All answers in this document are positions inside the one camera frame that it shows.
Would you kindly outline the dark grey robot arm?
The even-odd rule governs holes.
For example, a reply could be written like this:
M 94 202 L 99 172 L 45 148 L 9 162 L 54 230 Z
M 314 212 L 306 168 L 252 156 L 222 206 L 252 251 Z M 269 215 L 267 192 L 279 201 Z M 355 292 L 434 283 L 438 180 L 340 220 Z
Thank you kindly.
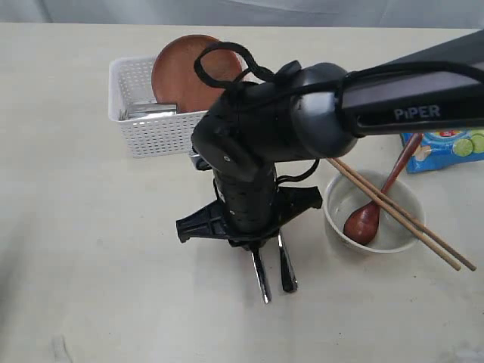
M 341 157 L 368 135 L 483 125 L 480 31 L 356 72 L 297 61 L 272 72 L 242 45 L 208 47 L 218 50 L 239 54 L 256 81 L 217 80 L 199 60 L 194 63 L 203 83 L 222 90 L 191 135 L 213 171 L 216 199 L 177 221 L 181 242 L 222 239 L 245 248 L 320 208 L 316 187 L 281 185 L 277 163 Z

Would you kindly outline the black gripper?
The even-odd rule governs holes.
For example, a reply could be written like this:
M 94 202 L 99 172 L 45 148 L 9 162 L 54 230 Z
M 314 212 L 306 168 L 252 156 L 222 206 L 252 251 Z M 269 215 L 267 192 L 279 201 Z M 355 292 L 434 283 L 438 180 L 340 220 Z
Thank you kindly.
M 290 120 L 294 88 L 292 82 L 238 82 L 199 121 L 191 141 L 212 167 L 216 200 L 176 221 L 181 243 L 230 236 L 239 237 L 228 239 L 231 247 L 249 250 L 306 210 L 322 208 L 318 187 L 276 185 L 275 164 L 299 156 Z

